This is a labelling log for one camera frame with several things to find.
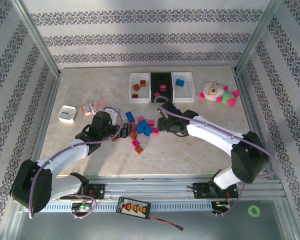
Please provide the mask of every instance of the green tape roll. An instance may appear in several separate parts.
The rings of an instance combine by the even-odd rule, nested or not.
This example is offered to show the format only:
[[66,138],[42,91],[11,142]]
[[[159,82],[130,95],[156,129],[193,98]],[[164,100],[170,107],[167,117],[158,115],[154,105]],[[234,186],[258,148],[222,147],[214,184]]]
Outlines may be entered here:
[[260,209],[255,206],[255,205],[251,205],[249,208],[248,208],[248,214],[251,216],[251,217],[259,217],[260,216]]

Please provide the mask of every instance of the red wire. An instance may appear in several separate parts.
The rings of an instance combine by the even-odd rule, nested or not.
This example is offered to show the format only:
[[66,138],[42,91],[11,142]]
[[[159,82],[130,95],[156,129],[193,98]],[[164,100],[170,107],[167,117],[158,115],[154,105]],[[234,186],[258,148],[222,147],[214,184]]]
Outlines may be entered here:
[[151,220],[155,220],[155,221],[158,221],[158,222],[161,222],[161,223],[166,223],[166,224],[170,224],[172,226],[175,226],[177,229],[179,229],[180,231],[183,231],[184,228],[182,226],[179,226],[173,222],[170,222],[170,221],[166,221],[166,220],[162,220],[162,219],[159,219],[159,218],[154,218],[154,217],[149,217],[149,219]]

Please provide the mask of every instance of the pink cube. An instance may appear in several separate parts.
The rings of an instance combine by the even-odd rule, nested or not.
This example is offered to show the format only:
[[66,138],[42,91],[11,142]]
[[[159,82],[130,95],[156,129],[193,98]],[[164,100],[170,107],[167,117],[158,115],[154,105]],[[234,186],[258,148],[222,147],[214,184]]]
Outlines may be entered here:
[[144,119],[143,116],[138,117],[138,123],[140,123]]
[[160,85],[160,91],[165,92],[167,90],[166,85]]
[[158,133],[159,133],[158,128],[156,127],[152,128],[152,134],[158,135]]
[[134,146],[134,148],[136,148],[140,145],[140,142],[136,139],[136,140],[132,141],[132,145]]
[[149,120],[148,121],[148,126],[149,127],[154,127],[155,126],[155,121],[154,120]]

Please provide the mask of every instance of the circuit board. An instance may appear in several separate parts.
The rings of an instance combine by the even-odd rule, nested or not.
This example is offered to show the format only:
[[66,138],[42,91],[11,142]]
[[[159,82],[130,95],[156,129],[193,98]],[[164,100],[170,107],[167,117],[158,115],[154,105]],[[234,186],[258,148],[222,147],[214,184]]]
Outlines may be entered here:
[[149,219],[151,203],[145,201],[138,201],[131,198],[120,197],[116,212],[141,219]]

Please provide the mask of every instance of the brown cube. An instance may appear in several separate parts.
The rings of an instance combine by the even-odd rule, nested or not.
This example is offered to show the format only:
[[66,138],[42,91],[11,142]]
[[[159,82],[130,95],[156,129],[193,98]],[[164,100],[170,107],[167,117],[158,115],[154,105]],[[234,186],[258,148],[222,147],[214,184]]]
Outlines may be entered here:
[[133,89],[135,91],[138,91],[140,89],[140,86],[138,84],[133,85]]
[[137,146],[134,150],[135,150],[135,152],[137,154],[140,154],[140,153],[142,153],[144,151],[144,149],[142,147],[140,147],[140,146]]
[[146,80],[140,80],[140,86],[145,87],[146,86]]
[[136,140],[137,133],[136,132],[131,133],[130,138],[131,138],[131,140]]

